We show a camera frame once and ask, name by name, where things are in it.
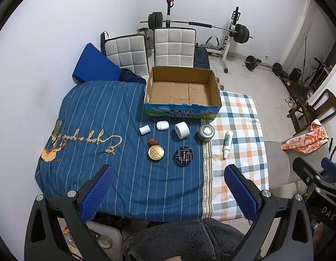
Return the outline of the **white glue tube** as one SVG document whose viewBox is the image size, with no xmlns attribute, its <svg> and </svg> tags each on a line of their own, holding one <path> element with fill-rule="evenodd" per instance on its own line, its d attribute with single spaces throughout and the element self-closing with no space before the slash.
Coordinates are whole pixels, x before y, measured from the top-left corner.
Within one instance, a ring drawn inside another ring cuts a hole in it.
<svg viewBox="0 0 336 261">
<path fill-rule="evenodd" d="M 224 141 L 223 141 L 223 159 L 226 160 L 231 150 L 233 139 L 233 131 L 228 130 L 225 133 Z"/>
</svg>

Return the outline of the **black round tin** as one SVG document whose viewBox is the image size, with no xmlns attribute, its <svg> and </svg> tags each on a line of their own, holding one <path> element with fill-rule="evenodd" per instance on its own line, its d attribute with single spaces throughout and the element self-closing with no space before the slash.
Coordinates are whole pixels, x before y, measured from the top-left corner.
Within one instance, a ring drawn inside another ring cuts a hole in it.
<svg viewBox="0 0 336 261">
<path fill-rule="evenodd" d="M 174 153 L 174 160 L 180 166 L 187 166 L 193 160 L 194 154 L 190 147 L 179 147 Z"/>
</svg>

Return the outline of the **silver metal can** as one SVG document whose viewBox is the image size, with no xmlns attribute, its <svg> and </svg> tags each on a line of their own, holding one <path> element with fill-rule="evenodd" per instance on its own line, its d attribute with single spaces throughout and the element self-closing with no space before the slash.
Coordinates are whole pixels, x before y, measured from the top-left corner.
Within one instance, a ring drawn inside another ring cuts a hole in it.
<svg viewBox="0 0 336 261">
<path fill-rule="evenodd" d="M 209 142 L 214 136 L 214 128 L 210 124 L 204 124 L 199 128 L 198 138 L 202 142 Z"/>
</svg>

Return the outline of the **gold round tin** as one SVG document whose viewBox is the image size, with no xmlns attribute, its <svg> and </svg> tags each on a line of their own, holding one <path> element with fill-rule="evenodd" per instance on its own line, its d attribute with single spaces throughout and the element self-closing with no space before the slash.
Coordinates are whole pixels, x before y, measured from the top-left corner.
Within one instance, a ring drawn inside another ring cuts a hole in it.
<svg viewBox="0 0 336 261">
<path fill-rule="evenodd" d="M 156 144 L 149 148 L 148 156 L 151 160 L 159 161 L 164 157 L 164 149 L 160 145 Z"/>
</svg>

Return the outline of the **brown walnut ball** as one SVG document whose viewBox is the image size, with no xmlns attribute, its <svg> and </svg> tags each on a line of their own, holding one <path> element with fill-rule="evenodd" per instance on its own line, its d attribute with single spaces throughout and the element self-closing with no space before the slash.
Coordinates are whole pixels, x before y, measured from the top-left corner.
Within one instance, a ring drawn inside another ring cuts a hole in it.
<svg viewBox="0 0 336 261">
<path fill-rule="evenodd" d="M 148 142 L 148 145 L 151 147 L 151 146 L 154 146 L 154 145 L 158 145 L 158 141 L 156 139 L 149 139 L 149 142 Z"/>
</svg>

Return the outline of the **small white cylinder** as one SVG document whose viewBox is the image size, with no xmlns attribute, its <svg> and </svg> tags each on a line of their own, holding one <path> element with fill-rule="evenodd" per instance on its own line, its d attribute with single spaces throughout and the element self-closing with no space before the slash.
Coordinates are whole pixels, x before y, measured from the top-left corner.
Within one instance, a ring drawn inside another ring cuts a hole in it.
<svg viewBox="0 0 336 261">
<path fill-rule="evenodd" d="M 150 133 L 150 132 L 151 132 L 151 129 L 150 129 L 150 126 L 149 126 L 149 125 L 145 125 L 145 126 L 140 127 L 139 131 L 140 131 L 140 134 L 141 134 L 142 136 L 144 136 L 144 135 Z"/>
</svg>

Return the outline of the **white tape roll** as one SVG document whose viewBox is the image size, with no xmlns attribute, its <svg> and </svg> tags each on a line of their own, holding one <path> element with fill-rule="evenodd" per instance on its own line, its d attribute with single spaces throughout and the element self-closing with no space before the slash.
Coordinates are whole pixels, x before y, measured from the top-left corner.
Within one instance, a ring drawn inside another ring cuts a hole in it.
<svg viewBox="0 0 336 261">
<path fill-rule="evenodd" d="M 174 129 L 176 131 L 177 137 L 181 140 L 185 139 L 186 137 L 188 137 L 190 135 L 189 127 L 188 127 L 187 123 L 184 122 L 184 121 L 182 121 L 180 123 L 177 123 L 174 126 Z"/>
</svg>

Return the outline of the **white oval case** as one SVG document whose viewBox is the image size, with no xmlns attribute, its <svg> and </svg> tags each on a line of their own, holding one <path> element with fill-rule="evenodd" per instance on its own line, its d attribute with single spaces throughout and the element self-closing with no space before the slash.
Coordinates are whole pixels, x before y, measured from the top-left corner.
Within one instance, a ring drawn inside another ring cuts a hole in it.
<svg viewBox="0 0 336 261">
<path fill-rule="evenodd" d="M 156 123 L 156 129 L 159 131 L 165 131 L 169 129 L 169 122 L 168 121 L 158 121 Z"/>
</svg>

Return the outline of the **checkered plaid cloth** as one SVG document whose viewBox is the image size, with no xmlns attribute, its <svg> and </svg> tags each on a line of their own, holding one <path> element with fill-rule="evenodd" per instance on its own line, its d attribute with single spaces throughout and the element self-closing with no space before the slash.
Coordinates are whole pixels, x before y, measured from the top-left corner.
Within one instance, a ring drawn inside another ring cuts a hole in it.
<svg viewBox="0 0 336 261">
<path fill-rule="evenodd" d="M 203 218 L 219 221 L 243 216 L 224 181 L 226 166 L 234 164 L 246 179 L 259 190 L 269 189 L 267 156 L 261 123 L 251 96 L 221 91 L 222 107 L 212 121 L 203 120 L 214 128 L 210 142 L 203 144 Z M 226 131 L 233 131 L 228 158 L 223 159 Z"/>
</svg>

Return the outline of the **dark fleece sleeve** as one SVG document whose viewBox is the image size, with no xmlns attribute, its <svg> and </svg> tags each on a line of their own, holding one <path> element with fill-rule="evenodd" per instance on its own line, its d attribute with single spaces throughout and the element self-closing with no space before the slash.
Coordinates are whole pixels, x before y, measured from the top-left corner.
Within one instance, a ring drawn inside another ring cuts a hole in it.
<svg viewBox="0 0 336 261">
<path fill-rule="evenodd" d="M 243 238 L 238 229 L 212 218 L 165 223 L 143 230 L 126 260 L 228 260 Z"/>
</svg>

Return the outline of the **floor barbell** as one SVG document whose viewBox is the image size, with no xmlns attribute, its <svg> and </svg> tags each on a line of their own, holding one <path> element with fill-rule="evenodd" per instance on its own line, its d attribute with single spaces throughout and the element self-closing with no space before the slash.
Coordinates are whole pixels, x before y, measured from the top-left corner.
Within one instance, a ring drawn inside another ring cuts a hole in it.
<svg viewBox="0 0 336 261">
<path fill-rule="evenodd" d="M 281 73 L 283 72 L 282 65 L 279 62 L 276 62 L 273 65 L 267 65 L 267 64 L 264 64 L 260 59 L 255 58 L 253 55 L 247 56 L 244 63 L 245 63 L 245 67 L 249 71 L 253 71 L 255 70 L 255 68 L 260 66 L 260 67 L 270 68 L 276 76 L 280 76 Z"/>
</svg>

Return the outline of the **dark blue crumpled cloth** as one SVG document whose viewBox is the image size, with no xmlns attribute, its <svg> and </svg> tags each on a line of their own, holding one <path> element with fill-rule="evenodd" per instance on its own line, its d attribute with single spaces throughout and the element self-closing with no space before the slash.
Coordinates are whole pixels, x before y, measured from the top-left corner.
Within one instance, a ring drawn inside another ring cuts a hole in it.
<svg viewBox="0 0 336 261">
<path fill-rule="evenodd" d="M 141 76 L 134 74 L 131 70 L 127 68 L 122 68 L 119 76 L 119 81 L 121 82 L 134 82 L 138 84 L 147 84 L 146 80 Z"/>
</svg>

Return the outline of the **left white quilted chair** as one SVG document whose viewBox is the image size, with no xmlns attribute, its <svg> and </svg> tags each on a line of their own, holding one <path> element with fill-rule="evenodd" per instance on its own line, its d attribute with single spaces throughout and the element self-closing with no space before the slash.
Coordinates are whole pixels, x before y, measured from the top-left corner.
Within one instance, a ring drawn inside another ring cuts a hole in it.
<svg viewBox="0 0 336 261">
<path fill-rule="evenodd" d="M 103 55 L 120 68 L 129 69 L 141 77 L 149 74 L 144 35 L 130 34 L 106 38 L 104 31 L 100 35 L 100 46 Z"/>
</svg>

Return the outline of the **right white quilted chair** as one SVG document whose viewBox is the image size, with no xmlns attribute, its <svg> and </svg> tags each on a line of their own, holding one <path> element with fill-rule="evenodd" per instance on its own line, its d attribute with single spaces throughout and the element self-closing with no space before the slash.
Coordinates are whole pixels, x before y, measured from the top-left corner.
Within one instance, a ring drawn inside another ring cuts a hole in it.
<svg viewBox="0 0 336 261">
<path fill-rule="evenodd" d="M 154 30 L 154 65 L 190 67 L 194 65 L 196 30 L 191 28 L 156 28 Z"/>
</svg>

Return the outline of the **white squat rack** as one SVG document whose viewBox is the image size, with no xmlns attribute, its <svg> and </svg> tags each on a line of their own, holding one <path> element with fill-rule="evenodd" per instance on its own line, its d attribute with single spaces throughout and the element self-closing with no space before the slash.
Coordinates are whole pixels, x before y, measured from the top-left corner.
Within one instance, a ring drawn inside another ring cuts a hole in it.
<svg viewBox="0 0 336 261">
<path fill-rule="evenodd" d="M 239 12 L 239 7 L 236 7 L 235 10 L 232 13 L 232 16 L 230 18 L 230 23 L 228 26 L 228 29 L 230 31 L 227 31 L 222 46 L 218 50 L 212 50 L 210 48 L 207 48 L 206 51 L 208 54 L 212 57 L 216 57 L 217 61 L 220 61 L 220 65 L 222 66 L 222 70 L 224 73 L 228 73 L 228 67 L 226 65 L 226 57 L 230 48 L 231 41 L 233 40 L 233 36 L 235 34 L 235 27 L 239 20 L 241 13 Z"/>
</svg>

